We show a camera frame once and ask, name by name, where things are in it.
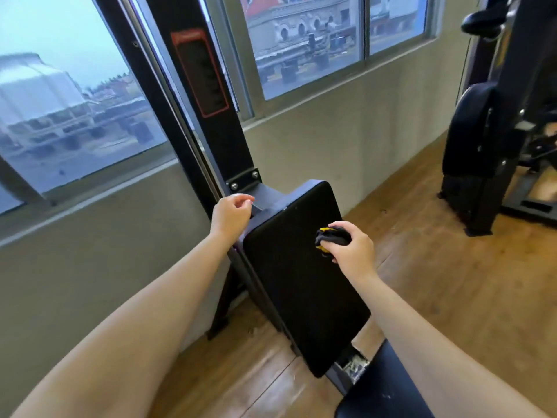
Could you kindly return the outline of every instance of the wooden floor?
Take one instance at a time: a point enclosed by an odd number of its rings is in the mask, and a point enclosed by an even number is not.
[[[375,240],[381,277],[411,306],[557,417],[557,231],[501,215],[493,236],[465,236],[435,197],[442,151],[443,140],[425,148],[347,219]],[[369,322],[354,344],[370,358],[381,340]],[[247,300],[212,342],[180,355],[150,416],[333,417],[340,400]]]

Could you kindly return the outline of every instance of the wall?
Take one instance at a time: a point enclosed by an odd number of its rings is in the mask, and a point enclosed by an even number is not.
[[[347,212],[443,133],[476,0],[447,0],[440,38],[246,131],[263,179],[289,192],[331,182]],[[96,324],[208,232],[179,166],[0,248],[0,418]],[[226,265],[189,341],[210,325]]]
[[[477,0],[446,0],[438,39],[250,126],[261,176],[281,192],[331,182],[343,213],[449,126]]]
[[[209,231],[173,165],[0,248],[0,418],[73,346]],[[185,344],[211,325],[223,264]]]

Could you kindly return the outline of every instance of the right hand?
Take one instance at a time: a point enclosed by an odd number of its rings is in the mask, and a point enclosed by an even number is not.
[[[377,276],[375,271],[375,250],[373,241],[362,232],[358,227],[348,221],[335,221],[329,224],[329,227],[344,227],[350,236],[352,242],[349,245],[341,246],[328,241],[321,241],[321,246],[332,253],[340,266],[340,270],[344,275],[354,283],[357,280]]]

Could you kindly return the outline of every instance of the forearm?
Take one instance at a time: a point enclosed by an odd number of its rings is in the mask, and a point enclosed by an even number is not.
[[[436,418],[546,417],[376,276],[352,282]]]
[[[207,237],[124,303],[36,387],[18,409],[21,416],[58,397],[62,405],[53,405],[50,416],[58,416],[59,407],[67,411],[69,402],[80,405],[81,416],[122,405],[124,414],[146,414],[228,248],[221,238]],[[44,409],[41,415],[48,416]]]

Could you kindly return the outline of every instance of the back pad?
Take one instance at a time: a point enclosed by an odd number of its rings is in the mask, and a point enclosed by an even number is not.
[[[337,264],[315,248],[315,232],[340,220],[327,182],[308,181],[250,221],[238,247],[283,329],[321,377],[370,316]]]

